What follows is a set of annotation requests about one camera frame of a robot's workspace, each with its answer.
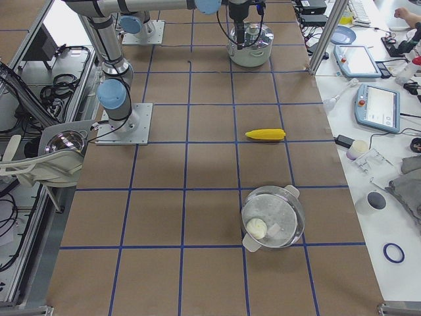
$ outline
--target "screen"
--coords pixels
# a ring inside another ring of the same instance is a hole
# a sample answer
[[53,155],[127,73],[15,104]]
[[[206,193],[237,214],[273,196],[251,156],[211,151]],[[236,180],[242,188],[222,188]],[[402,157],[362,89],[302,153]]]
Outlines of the screen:
[[380,125],[395,127],[395,93],[368,87],[366,120]]
[[349,72],[353,74],[375,74],[377,73],[370,56],[368,55],[365,47],[342,46],[343,56],[347,59]]

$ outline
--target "white bottle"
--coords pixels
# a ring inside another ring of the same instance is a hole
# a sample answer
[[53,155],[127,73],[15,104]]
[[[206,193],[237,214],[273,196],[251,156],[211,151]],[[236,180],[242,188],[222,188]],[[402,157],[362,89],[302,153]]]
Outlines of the white bottle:
[[396,82],[398,84],[406,84],[416,73],[418,69],[421,69],[421,57],[415,57],[409,62],[405,68],[396,75]]

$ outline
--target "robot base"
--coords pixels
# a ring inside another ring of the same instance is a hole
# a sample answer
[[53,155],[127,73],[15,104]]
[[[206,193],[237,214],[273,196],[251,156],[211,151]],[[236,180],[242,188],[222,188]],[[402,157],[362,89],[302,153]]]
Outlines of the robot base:
[[152,22],[155,25],[155,33],[150,38],[141,39],[141,38],[135,37],[133,34],[127,33],[127,34],[124,34],[122,44],[127,45],[127,46],[162,44],[162,39],[164,37],[165,21],[152,20]]
[[[151,127],[152,103],[133,103],[133,111],[139,117],[139,122],[128,132],[113,132],[98,138],[97,145],[147,145],[149,139],[149,129]],[[101,120],[108,120],[108,115],[103,112]],[[109,124],[99,126],[98,137],[111,132]]]

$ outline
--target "crumpled fabric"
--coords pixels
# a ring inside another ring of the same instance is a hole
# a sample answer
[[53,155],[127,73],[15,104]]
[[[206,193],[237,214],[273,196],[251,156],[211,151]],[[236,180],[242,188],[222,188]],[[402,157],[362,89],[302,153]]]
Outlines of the crumpled fabric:
[[421,230],[421,156],[404,158],[401,170],[404,175],[390,181],[386,190],[402,204]]

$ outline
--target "tablet device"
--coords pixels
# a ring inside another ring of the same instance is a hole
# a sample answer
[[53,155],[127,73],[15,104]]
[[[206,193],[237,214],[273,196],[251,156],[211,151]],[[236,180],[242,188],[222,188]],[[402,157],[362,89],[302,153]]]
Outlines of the tablet device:
[[336,45],[334,55],[346,77],[380,78],[382,76],[367,47],[363,45]]
[[389,133],[399,133],[399,99],[398,91],[362,84],[355,99],[357,123]]

